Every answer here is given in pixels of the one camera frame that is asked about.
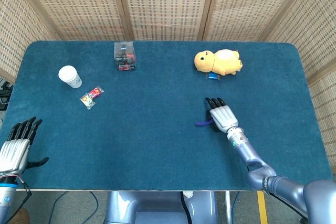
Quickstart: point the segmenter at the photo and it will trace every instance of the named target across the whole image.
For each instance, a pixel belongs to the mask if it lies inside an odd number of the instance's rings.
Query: beige woven screen
[[[319,120],[325,151],[332,169],[336,170],[336,70],[310,86]]]
[[[125,39],[116,0],[38,0],[64,40]]]
[[[196,40],[205,0],[127,0],[135,39]]]
[[[298,47],[308,81],[323,74],[336,58],[335,14],[335,0],[295,0],[268,38]],[[310,91],[325,150],[336,171],[336,70],[326,74]]]
[[[206,40],[257,40],[284,0],[216,0]]]
[[[307,78],[336,58],[336,0],[295,0],[268,40],[295,44]]]
[[[54,40],[26,0],[0,0],[0,75],[14,82],[26,47]]]

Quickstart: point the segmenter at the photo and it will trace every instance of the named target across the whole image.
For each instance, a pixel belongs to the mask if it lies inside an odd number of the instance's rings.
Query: white paper cup
[[[82,80],[73,66],[64,66],[58,72],[58,77],[72,88],[76,89],[82,85]]]

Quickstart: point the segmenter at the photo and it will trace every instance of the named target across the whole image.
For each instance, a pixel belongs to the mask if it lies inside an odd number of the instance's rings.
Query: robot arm
[[[27,191],[23,205],[32,193],[21,178],[21,173],[26,169],[44,165],[49,159],[46,157],[40,162],[27,161],[29,148],[33,143],[37,128],[42,122],[42,120],[38,120],[33,124],[34,120],[35,117],[15,124],[0,150],[0,224],[8,223],[6,217],[16,192],[16,179],[21,181]]]
[[[221,98],[206,98],[206,100],[212,108],[210,114],[218,129],[227,133],[228,140],[244,164],[254,168],[247,173],[247,182],[251,188],[264,190],[295,206],[308,215],[310,224],[336,223],[336,184],[334,182],[316,180],[304,186],[277,175],[254,150],[225,102]]]

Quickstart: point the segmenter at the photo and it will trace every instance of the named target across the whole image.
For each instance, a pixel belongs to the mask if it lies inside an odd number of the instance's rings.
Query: stuffed duck
[[[238,51],[228,49],[219,50],[215,54],[208,50],[199,52],[194,62],[198,71],[214,72],[222,76],[236,74],[243,67]]]

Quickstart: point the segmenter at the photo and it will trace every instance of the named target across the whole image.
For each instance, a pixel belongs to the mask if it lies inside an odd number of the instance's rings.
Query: yellow tape
[[[267,224],[268,222],[267,222],[264,192],[257,191],[257,196],[258,196],[258,205],[259,205],[259,214],[260,214],[260,224]]]

